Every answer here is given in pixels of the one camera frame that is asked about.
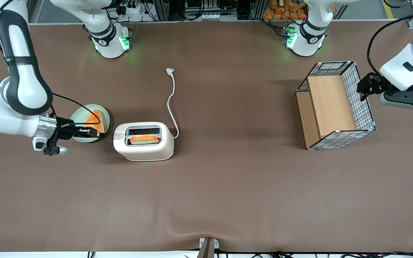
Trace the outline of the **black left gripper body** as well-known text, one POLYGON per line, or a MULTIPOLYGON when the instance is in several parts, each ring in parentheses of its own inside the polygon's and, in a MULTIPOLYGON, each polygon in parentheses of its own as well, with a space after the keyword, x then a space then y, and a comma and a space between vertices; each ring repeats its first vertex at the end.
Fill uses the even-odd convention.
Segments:
POLYGON ((382 75, 379 75, 380 83, 371 83, 369 94, 380 94, 387 90, 392 90, 393 85, 382 75))

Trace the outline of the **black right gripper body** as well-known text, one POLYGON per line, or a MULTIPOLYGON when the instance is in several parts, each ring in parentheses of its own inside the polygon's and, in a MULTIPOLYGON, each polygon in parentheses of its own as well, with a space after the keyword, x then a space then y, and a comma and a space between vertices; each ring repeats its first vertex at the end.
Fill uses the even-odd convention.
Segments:
POLYGON ((74 123, 71 119, 64 119, 61 117, 56 116, 56 129, 54 132, 54 142, 56 143, 58 140, 69 140, 72 137, 79 137, 79 128, 75 125, 71 125, 74 123))

